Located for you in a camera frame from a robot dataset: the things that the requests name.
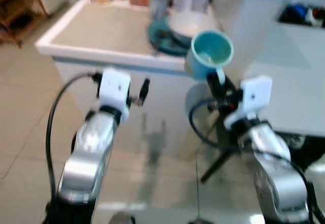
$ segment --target cup handle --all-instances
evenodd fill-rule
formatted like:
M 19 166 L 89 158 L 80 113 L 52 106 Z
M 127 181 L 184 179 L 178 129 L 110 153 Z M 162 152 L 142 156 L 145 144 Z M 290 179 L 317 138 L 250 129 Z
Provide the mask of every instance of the cup handle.
M 224 73 L 223 69 L 222 68 L 217 68 L 216 73 L 218 75 L 219 83 L 221 85 L 224 85 L 224 83 L 225 83 L 225 73 Z

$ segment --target black cable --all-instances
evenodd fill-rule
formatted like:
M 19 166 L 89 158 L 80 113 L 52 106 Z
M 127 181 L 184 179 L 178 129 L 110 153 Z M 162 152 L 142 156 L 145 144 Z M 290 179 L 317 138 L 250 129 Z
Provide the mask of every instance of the black cable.
M 97 81 L 97 76 L 98 74 L 91 74 L 91 73 L 85 73 L 85 74 L 80 74 L 77 75 L 76 77 L 70 79 L 65 86 L 61 89 L 61 91 L 59 92 L 59 94 L 57 95 L 50 114 L 49 114 L 49 119 L 47 122 L 47 128 L 46 128 L 46 138 L 45 138 L 45 150 L 46 150 L 46 161 L 47 161 L 47 168 L 48 168 L 48 172 L 49 172 L 49 178 L 50 178 L 50 187 L 51 187 L 51 203 L 54 202 L 55 198 L 56 198 L 56 185 L 55 185 L 55 178 L 54 178 L 54 172 L 53 172 L 53 164 L 52 164 L 52 157 L 51 157 L 51 132 L 52 132 L 52 123 L 53 123 L 53 116 L 54 116 L 54 112 L 55 109 L 62 97 L 62 95 L 64 94 L 64 92 L 66 91 L 66 89 L 73 84 L 75 81 L 81 79 L 81 78 L 85 78 L 85 77 L 89 77 L 92 78 L 95 82 Z
M 227 99 L 224 99 L 224 100 L 216 100 L 216 99 L 206 99 L 206 100 L 202 100 L 200 102 L 198 102 L 196 105 L 194 105 L 192 107 L 192 109 L 190 110 L 189 112 L 189 115 L 188 115 L 188 119 L 189 119 L 189 123 L 191 125 L 191 127 L 193 128 L 193 130 L 195 131 L 195 133 L 198 135 L 198 137 L 205 143 L 209 144 L 211 147 L 213 148 L 216 148 L 216 149 L 219 149 L 219 150 L 223 150 L 223 151 L 233 151 L 233 152 L 244 152 L 244 153 L 251 153 L 251 154 L 254 154 L 254 153 L 257 153 L 257 154 L 266 154 L 266 155 L 269 155 L 269 156 L 272 156 L 278 160 L 282 160 L 288 164 L 290 164 L 292 166 L 293 169 L 295 169 L 299 175 L 302 177 L 303 181 L 304 181 L 304 184 L 305 184 L 305 187 L 306 187 L 306 190 L 307 190 L 307 207 L 308 207 L 308 211 L 309 211 L 309 221 L 310 223 L 313 223 L 313 208 L 312 208 L 312 203 L 311 203 L 311 199 L 310 199 L 310 183 L 308 183 L 306 177 L 305 177 L 305 174 L 304 172 L 300 169 L 300 167 L 298 165 L 296 165 L 295 163 L 291 162 L 290 160 L 278 155 L 278 154 L 274 154 L 274 153 L 271 153 L 271 152 L 267 152 L 267 151 L 262 151 L 262 150 L 256 150 L 256 149 L 252 149 L 252 148 L 247 148 L 247 147 L 243 147 L 243 148 L 239 148 L 239 147 L 225 147 L 225 146 L 220 146 L 218 145 L 216 142 L 213 142 L 211 140 L 209 140 L 207 137 L 205 137 L 199 130 L 198 128 L 195 126 L 194 124 L 194 121 L 193 121 L 193 115 L 195 113 L 195 111 L 201 107 L 201 106 L 204 106 L 204 105 L 209 105 L 211 103 L 216 103 L 216 110 L 218 108 L 220 108 L 221 106 L 226 106 L 227 104 L 229 104 L 231 101 L 228 101 Z M 317 219 L 319 220 L 319 222 L 321 224 L 323 224 L 323 220 L 324 220 L 324 216 L 322 214 L 322 212 L 320 211 L 320 209 L 317 207 L 314 206 L 314 208 L 316 208 L 318 210 L 317 214 Z

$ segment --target teal mug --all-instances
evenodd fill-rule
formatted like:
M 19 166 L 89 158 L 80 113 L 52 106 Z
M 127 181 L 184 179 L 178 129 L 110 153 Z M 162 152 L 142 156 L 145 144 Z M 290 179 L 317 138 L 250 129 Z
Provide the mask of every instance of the teal mug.
M 233 44 L 226 35 L 217 30 L 207 30 L 192 39 L 185 69 L 195 79 L 206 79 L 209 74 L 217 73 L 220 83 L 224 84 L 222 67 L 232 60 L 233 55 Z

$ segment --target white bowl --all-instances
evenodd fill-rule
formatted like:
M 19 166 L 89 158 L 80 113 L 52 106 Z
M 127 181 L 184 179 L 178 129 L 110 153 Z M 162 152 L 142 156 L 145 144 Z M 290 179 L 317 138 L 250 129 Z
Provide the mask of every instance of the white bowl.
M 167 25 L 174 37 L 184 45 L 190 45 L 192 38 L 196 34 L 218 28 L 211 17 L 194 11 L 171 13 L 167 17 Z

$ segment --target teal plate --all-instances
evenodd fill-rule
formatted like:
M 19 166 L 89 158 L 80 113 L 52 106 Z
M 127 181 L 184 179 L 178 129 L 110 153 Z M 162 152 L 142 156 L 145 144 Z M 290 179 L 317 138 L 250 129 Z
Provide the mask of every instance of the teal plate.
M 160 38 L 159 32 L 163 30 L 165 37 Z M 173 35 L 167 26 L 166 17 L 153 21 L 147 28 L 147 37 L 154 46 L 159 40 L 158 50 L 169 55 L 186 56 L 189 47 L 180 44 L 173 38 Z

